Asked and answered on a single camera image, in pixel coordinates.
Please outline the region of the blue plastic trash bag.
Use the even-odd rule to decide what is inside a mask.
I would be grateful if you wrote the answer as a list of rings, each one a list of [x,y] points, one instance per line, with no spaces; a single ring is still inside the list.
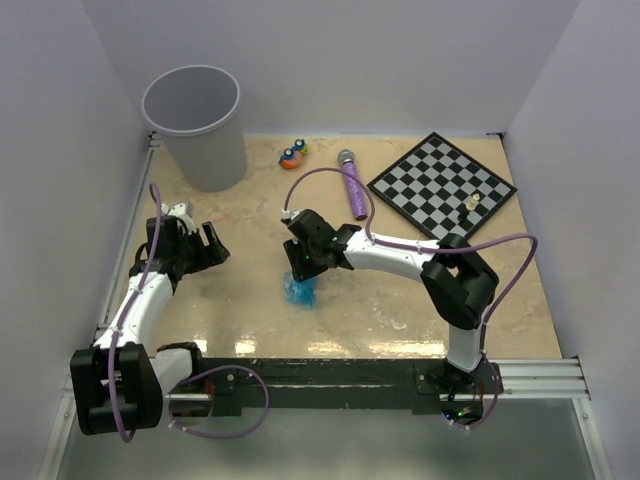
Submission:
[[[316,307],[316,287],[318,278],[310,278],[298,281],[291,271],[283,275],[283,292],[285,300],[290,305],[297,305],[307,309]]]

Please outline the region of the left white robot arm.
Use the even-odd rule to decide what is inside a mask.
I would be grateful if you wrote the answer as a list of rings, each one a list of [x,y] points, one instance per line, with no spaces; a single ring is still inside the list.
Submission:
[[[85,435],[154,428],[174,387],[200,390],[207,380],[195,342],[170,343],[150,356],[158,320],[186,275],[223,264],[230,256],[212,223],[195,227],[171,215],[146,222],[147,241],[136,251],[129,286],[103,334],[74,352],[70,372],[80,430]]]

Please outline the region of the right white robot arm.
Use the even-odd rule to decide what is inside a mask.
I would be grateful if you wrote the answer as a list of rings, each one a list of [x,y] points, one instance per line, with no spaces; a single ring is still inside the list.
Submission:
[[[481,380],[481,322],[499,283],[497,274],[464,237],[417,241],[344,224],[333,228],[316,211],[281,212],[292,238],[284,243],[292,276],[314,278],[329,269],[372,270],[421,283],[449,324],[445,379],[459,393]]]

